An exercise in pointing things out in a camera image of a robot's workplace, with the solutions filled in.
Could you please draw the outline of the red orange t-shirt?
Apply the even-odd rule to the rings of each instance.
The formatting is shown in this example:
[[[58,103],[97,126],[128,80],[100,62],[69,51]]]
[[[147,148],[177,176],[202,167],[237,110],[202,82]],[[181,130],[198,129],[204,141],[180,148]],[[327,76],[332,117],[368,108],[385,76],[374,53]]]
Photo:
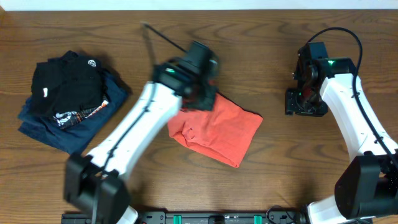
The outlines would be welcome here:
[[[218,93],[211,111],[181,110],[167,127],[182,146],[238,168],[262,121]]]

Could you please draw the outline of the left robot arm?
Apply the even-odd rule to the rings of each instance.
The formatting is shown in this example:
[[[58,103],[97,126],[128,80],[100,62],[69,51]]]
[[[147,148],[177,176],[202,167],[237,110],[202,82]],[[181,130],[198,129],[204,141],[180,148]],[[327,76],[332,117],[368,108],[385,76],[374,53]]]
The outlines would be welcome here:
[[[92,223],[134,223],[126,187],[131,172],[157,133],[182,108],[212,110],[218,74],[215,59],[172,58],[154,66],[152,79],[113,132],[86,156],[66,161],[64,199]]]

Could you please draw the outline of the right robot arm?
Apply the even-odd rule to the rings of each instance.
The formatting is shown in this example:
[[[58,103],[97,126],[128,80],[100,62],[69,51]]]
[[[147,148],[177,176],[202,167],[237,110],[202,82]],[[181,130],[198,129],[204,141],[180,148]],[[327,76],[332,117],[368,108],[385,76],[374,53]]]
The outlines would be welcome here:
[[[331,111],[345,140],[350,164],[332,196],[310,203],[306,223],[370,222],[397,214],[397,143],[367,100],[350,58],[330,58],[322,42],[298,50],[296,88],[285,94],[288,115],[322,117]]]

